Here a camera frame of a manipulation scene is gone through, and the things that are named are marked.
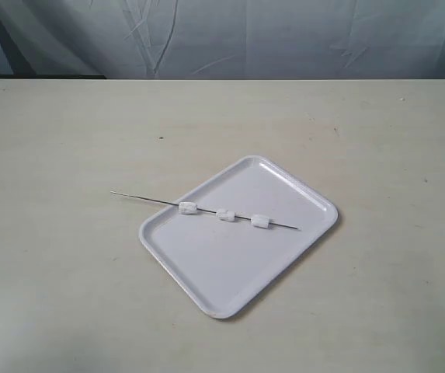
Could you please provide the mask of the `white foam piece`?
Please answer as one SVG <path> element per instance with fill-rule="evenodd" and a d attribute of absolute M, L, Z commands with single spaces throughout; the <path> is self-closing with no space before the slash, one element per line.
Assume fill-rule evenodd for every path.
<path fill-rule="evenodd" d="M 265 215 L 262 215 L 262 214 L 254 214 L 250 218 L 250 222 L 251 222 L 251 225 L 256 228 L 268 229 L 268 227 L 270 225 L 270 218 Z"/>
<path fill-rule="evenodd" d="M 227 209 L 218 209 L 216 211 L 216 217 L 221 221 L 233 222 L 236 219 L 235 212 Z"/>
<path fill-rule="evenodd" d="M 179 213 L 180 214 L 197 214 L 198 207 L 197 204 L 190 201 L 182 201 L 179 203 Z"/>

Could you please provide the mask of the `thin metal skewer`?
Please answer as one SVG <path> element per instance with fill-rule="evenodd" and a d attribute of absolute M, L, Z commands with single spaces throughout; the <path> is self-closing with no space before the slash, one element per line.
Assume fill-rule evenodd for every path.
<path fill-rule="evenodd" d="M 132 198 L 132 199 L 137 199 L 137 200 L 142 200 L 142 201 L 151 202 L 151 203 L 154 203 L 154 204 L 164 204 L 164 205 L 168 205 L 168 206 L 173 206 L 173 207 L 177 207 L 178 210 L 179 210 L 179 203 L 180 202 L 171 202 L 171 201 L 159 200 L 159 199 L 150 198 L 150 197 L 142 197 L 142 196 L 128 194 L 128 193 L 121 193 L 121 192 L 113 191 L 113 190 L 110 191 L 110 193 L 114 194 L 114 195 L 117 195 L 117 196 L 126 197 L 126 198 Z M 210 210 L 210 209 L 201 207 L 199 204 L 197 204 L 197 207 L 198 207 L 197 214 L 198 213 L 212 214 L 212 215 L 214 215 L 216 217 L 215 214 L 216 214 L 217 210 L 216 211 L 215 210 Z M 243 221 L 248 221 L 251 224 L 251 222 L 250 222 L 250 218 L 251 217 L 246 217 L 244 215 L 237 214 L 236 212 L 235 212 L 235 216 L 236 216 L 235 221 L 236 220 L 243 220 Z M 273 219 L 270 218 L 270 225 L 269 225 L 268 229 L 271 228 L 271 227 L 286 228 L 286 229 L 291 229 L 291 230 L 294 230 L 294 231 L 299 231 L 300 230 L 296 226 L 277 223 Z"/>

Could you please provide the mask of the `white plastic tray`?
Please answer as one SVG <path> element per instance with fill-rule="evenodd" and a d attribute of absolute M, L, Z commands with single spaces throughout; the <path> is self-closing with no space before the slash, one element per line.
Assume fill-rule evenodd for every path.
<path fill-rule="evenodd" d="M 335 205 L 262 156 L 250 155 L 183 196 L 201 207 L 251 217 L 262 214 L 286 228 L 255 228 L 212 214 L 167 207 L 140 227 L 139 239 L 208 316 L 227 319 L 305 253 L 337 221 Z"/>

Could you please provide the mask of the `white backdrop curtain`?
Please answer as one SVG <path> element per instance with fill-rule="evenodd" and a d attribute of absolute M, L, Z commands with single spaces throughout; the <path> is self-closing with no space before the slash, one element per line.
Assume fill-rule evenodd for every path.
<path fill-rule="evenodd" d="M 445 78 L 445 1 L 0 1 L 0 76 Z"/>

